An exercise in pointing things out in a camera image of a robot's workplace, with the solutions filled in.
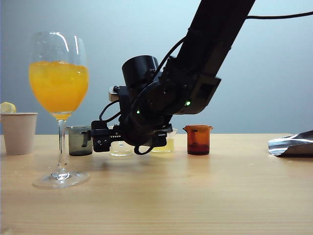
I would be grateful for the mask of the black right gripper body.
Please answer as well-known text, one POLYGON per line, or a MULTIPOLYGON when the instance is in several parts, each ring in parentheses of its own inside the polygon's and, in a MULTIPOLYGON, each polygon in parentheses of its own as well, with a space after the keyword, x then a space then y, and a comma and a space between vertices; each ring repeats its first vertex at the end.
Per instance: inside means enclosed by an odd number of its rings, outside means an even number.
POLYGON ((133 146, 151 146, 152 134, 158 131, 173 131, 170 123, 171 116, 158 115, 137 106, 126 86, 109 88, 109 100, 119 101, 119 126, 121 137, 133 146))

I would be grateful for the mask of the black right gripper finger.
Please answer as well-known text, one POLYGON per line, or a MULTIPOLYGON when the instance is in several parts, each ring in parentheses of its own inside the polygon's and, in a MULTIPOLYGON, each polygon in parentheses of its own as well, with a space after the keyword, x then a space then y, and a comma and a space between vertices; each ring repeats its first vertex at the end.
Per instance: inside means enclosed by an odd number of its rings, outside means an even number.
POLYGON ((151 147, 163 147, 167 144, 167 131, 158 131, 152 134, 151 147))
POLYGON ((90 135, 93 139, 93 150, 95 152, 108 152, 110 150, 110 131, 105 121, 92 121, 90 135))

